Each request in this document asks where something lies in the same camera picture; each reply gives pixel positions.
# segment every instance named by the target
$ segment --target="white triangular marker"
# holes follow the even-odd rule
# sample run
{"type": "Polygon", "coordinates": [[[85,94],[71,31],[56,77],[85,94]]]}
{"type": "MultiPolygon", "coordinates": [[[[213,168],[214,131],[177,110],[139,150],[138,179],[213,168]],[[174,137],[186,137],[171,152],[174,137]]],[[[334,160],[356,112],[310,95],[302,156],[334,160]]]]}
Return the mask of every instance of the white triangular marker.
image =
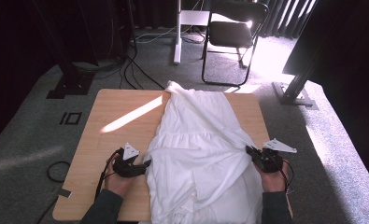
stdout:
{"type": "Polygon", "coordinates": [[[123,159],[125,161],[137,156],[138,154],[140,154],[140,151],[137,151],[134,147],[129,145],[129,143],[126,143],[125,149],[123,150],[123,159]]]}
{"type": "Polygon", "coordinates": [[[274,138],[274,140],[271,140],[269,142],[264,142],[263,146],[267,147],[267,148],[270,148],[272,150],[276,150],[276,151],[285,151],[285,152],[292,152],[292,153],[297,152],[297,149],[295,149],[293,147],[289,147],[289,146],[277,141],[276,138],[274,138]]]}

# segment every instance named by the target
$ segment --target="white cloth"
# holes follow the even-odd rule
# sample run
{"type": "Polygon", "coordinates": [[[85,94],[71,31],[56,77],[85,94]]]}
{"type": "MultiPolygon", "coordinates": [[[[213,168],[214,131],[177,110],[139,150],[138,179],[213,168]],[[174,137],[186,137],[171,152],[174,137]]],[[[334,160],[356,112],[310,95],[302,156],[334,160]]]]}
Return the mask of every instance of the white cloth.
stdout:
{"type": "Polygon", "coordinates": [[[262,184],[222,92],[184,90],[171,98],[145,161],[152,223],[259,223],[262,184]]]}

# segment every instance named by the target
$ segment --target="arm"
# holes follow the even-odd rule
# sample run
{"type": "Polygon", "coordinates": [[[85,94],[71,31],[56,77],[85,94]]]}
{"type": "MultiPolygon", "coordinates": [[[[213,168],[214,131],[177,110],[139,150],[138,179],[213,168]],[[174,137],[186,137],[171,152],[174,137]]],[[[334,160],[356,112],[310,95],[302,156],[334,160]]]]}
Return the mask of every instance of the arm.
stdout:
{"type": "Polygon", "coordinates": [[[111,161],[108,161],[109,165],[106,172],[105,188],[102,189],[96,201],[80,221],[80,224],[117,223],[123,196],[135,180],[135,177],[126,178],[113,174],[112,164],[117,157],[118,155],[111,161]]]}
{"type": "Polygon", "coordinates": [[[89,208],[80,223],[115,224],[117,223],[118,213],[120,212],[122,202],[123,198],[120,195],[108,189],[102,189],[96,201],[89,208]]]}
{"type": "MultiPolygon", "coordinates": [[[[291,224],[291,213],[286,197],[286,181],[281,172],[264,173],[257,166],[263,183],[262,224],[291,224]]],[[[287,176],[288,164],[283,162],[282,168],[287,176]]]]}

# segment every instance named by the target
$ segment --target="desk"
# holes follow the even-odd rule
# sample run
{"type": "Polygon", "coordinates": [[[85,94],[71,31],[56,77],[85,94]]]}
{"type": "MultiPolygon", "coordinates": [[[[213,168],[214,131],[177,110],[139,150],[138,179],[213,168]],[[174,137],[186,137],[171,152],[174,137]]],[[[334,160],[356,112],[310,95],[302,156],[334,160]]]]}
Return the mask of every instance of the desk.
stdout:
{"type": "Polygon", "coordinates": [[[181,25],[207,26],[208,11],[181,10],[181,0],[177,0],[177,35],[174,64],[179,64],[181,59],[181,25]]]}
{"type": "MultiPolygon", "coordinates": [[[[247,93],[225,95],[242,129],[257,147],[269,141],[256,96],[247,93]]],[[[82,219],[93,203],[106,160],[116,149],[129,142],[141,151],[135,164],[143,160],[169,98],[170,93],[166,91],[99,91],[64,181],[63,189],[72,194],[69,198],[59,196],[53,210],[55,219],[82,219]]],[[[127,191],[119,220],[150,221],[149,188],[144,175],[127,191]]]]}

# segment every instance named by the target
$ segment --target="gray carpet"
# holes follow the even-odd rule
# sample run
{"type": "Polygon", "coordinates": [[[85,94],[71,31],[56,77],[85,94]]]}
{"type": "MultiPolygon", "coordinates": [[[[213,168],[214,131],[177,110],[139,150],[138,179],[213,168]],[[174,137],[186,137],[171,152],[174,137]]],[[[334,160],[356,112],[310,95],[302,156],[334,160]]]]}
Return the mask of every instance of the gray carpet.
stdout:
{"type": "MultiPolygon", "coordinates": [[[[248,84],[240,90],[202,82],[202,44],[183,42],[181,64],[173,65],[174,40],[159,38],[138,44],[135,61],[163,86],[174,80],[186,89],[256,94],[270,137],[298,149],[297,154],[281,153],[295,172],[289,198],[296,223],[369,223],[369,174],[322,87],[311,82],[305,85],[319,110],[281,105],[276,97],[272,81],[289,83],[292,79],[280,71],[294,44],[284,38],[261,38],[248,84]]],[[[235,62],[225,65],[229,61],[225,56],[210,60],[207,71],[211,76],[236,80],[245,72],[235,62]]],[[[131,68],[127,75],[135,84],[131,68]]],[[[48,179],[47,168],[56,161],[72,160],[97,92],[120,85],[131,89],[124,80],[120,84],[119,69],[98,73],[88,95],[46,100],[60,76],[58,66],[42,76],[0,135],[0,223],[37,223],[62,185],[48,179]],[[64,113],[81,113],[78,124],[62,123],[64,113]]],[[[136,68],[135,77],[146,90],[160,89],[136,68]]],[[[64,178],[67,168],[61,164],[52,171],[64,178]]],[[[61,223],[53,219],[52,210],[41,223],[61,223]]]]}

